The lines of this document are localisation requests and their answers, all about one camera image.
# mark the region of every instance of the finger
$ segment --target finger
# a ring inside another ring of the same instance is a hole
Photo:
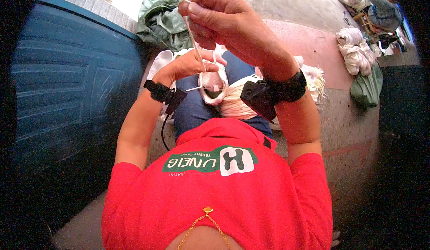
[[[194,2],[188,5],[188,16],[191,21],[221,34],[234,29],[237,24],[234,15],[206,9]]]
[[[218,72],[219,67],[216,64],[211,64],[211,63],[203,63],[205,65],[206,68],[206,72]]]
[[[203,6],[211,10],[220,11],[220,12],[224,12],[226,7],[232,2],[241,2],[241,1],[244,2],[243,0],[189,0],[189,1],[196,2],[200,6]],[[189,4],[184,1],[182,1],[178,5],[178,12],[182,16],[188,15],[188,5]]]
[[[202,56],[202,59],[204,60],[208,60],[213,62],[213,51],[208,51],[208,50],[200,50],[200,55]],[[227,61],[221,57],[220,55],[216,55],[216,61],[222,65],[227,65]]]
[[[216,47],[213,37],[205,38],[199,34],[194,34],[194,39],[199,43],[200,47],[204,49],[214,50]]]
[[[227,65],[227,61],[223,58],[223,57],[221,57],[221,55],[216,55],[215,56],[215,58],[216,58],[216,62],[217,63],[220,63],[220,64],[222,64],[222,65]]]
[[[178,13],[181,16],[188,16],[188,5],[191,3],[190,0],[179,0]]]
[[[190,30],[193,31],[194,33],[197,33],[205,38],[211,38],[212,37],[212,31],[206,27],[203,27],[201,25],[198,25],[195,22],[190,21],[189,22],[190,25]]]

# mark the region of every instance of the green bag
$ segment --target green bag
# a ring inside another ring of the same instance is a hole
[[[178,13],[179,0],[143,0],[137,36],[146,45],[178,52],[193,47],[190,34]]]
[[[377,107],[382,89],[382,71],[376,62],[369,76],[358,73],[350,89],[351,97],[363,107]]]

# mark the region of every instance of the white tiled wall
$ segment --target white tiled wall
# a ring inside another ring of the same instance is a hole
[[[66,0],[86,10],[89,10],[122,28],[136,33],[137,22],[125,15],[105,0]]]

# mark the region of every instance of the green logo patch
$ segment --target green logo patch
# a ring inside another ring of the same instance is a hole
[[[163,172],[199,171],[211,173],[221,170],[222,176],[254,170],[257,157],[250,148],[230,145],[220,146],[212,151],[192,151],[172,154],[164,163]]]

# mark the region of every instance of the blue door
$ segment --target blue door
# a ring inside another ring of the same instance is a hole
[[[54,231],[107,187],[116,137],[148,62],[135,35],[62,0],[40,0],[16,48],[15,162]]]

